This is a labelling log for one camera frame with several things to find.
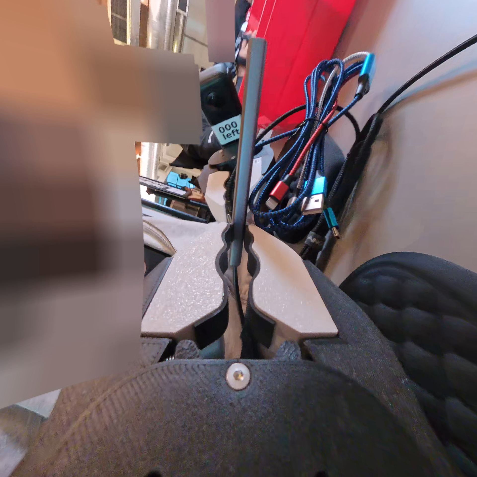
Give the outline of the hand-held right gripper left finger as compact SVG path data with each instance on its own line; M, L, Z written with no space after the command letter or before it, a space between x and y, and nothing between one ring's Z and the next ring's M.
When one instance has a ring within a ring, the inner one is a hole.
M190 245L165 259L146 278L141 336L191 340L203 349L229 323L229 225L211 223Z

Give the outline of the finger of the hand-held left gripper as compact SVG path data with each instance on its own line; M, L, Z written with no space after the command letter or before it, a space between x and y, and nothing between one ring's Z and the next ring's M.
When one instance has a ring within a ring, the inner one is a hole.
M212 213L213 218L220 223L228 222L228 213L226 208L226 183L231 173L229 171L221 171L207 165L203 171L206 175L206 186L204 197L206 204Z
M253 175L265 175L273 159L274 152L271 146L263 146L261 151L253 158Z

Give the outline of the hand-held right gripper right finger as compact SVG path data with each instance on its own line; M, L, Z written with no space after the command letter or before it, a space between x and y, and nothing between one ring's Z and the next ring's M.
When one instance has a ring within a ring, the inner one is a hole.
M289 245L251 224L245 249L251 276L246 319L259 358L274 357L285 341L338 337L307 266Z

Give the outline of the grey usb hub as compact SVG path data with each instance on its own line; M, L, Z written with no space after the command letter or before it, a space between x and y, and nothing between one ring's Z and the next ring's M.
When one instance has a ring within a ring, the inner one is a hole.
M247 209L249 200L249 185L251 179L255 144L257 140L257 124L259 117L260 99L263 84L263 74L267 42L265 39L252 38L247 46L246 74L243 80L242 119L238 145L238 159L232 211L232 241L230 244L230 267L232 285L235 292L242 331L240 338L242 349L240 357L254 357L254 344L251 333L247 329L242 302L239 292L238 267L241 264L244 237L246 230Z

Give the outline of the red plastic bin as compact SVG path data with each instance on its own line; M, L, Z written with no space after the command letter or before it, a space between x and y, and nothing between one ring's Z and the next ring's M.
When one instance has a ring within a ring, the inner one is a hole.
M331 56L355 0L256 0L247 31L267 41L258 128L304 104L308 74Z

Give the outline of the black quilted cushion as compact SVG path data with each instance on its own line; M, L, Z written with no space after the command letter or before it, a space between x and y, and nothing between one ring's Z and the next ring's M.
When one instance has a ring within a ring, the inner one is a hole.
M380 255L340 285L388 340L465 476L477 475L477 275L420 253Z

